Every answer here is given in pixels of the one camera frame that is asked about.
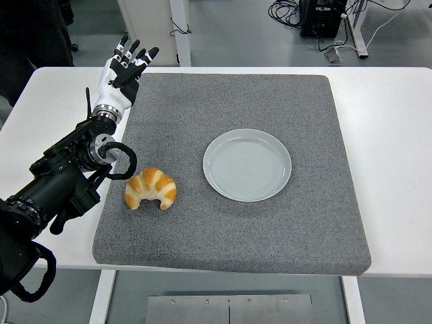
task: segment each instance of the metal plate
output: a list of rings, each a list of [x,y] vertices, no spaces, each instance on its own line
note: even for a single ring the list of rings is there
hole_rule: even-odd
[[[226,296],[150,296],[146,324],[229,324]]]
[[[230,296],[231,324],[313,324],[311,295]]]
[[[151,296],[147,324],[313,324],[311,295]]]

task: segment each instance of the black equipment box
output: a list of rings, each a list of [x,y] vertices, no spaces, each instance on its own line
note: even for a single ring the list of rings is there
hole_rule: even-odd
[[[300,0],[301,37],[335,38],[347,0]]]

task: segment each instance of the white table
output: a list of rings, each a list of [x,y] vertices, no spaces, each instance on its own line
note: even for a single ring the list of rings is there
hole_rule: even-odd
[[[99,94],[99,67],[37,70],[0,131],[0,197],[32,180],[30,165],[86,117],[85,87]],[[432,71],[416,67],[150,67],[147,73],[322,74],[329,78],[350,164],[372,265],[364,275],[432,277]],[[117,128],[121,140],[125,118]],[[58,267],[147,269],[100,265],[92,243],[101,203],[64,232],[45,230],[36,240],[51,249]],[[37,266],[44,267],[43,262]]]

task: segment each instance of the white robotic hand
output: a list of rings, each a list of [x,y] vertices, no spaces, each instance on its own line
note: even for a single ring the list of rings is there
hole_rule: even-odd
[[[92,113],[93,115],[103,114],[114,120],[116,124],[122,120],[124,111],[134,104],[141,74],[159,52],[157,47],[148,52],[143,49],[131,60],[140,41],[135,40],[124,53],[124,45],[127,41],[128,35],[123,36],[114,50],[114,55],[105,64],[99,82],[99,99]]]

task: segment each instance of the table leg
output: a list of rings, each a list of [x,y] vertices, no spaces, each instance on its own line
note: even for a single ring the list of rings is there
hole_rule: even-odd
[[[350,324],[366,324],[357,277],[343,276],[346,312]]]
[[[351,13],[348,16],[348,22],[351,30],[352,39],[354,45],[357,48],[357,55],[361,59],[365,59],[369,56],[367,53],[365,41],[363,40],[361,27],[366,17],[367,11],[367,0],[360,0],[358,7],[355,8],[355,13]]]
[[[102,270],[94,297],[90,324],[105,324],[115,280],[115,270]]]

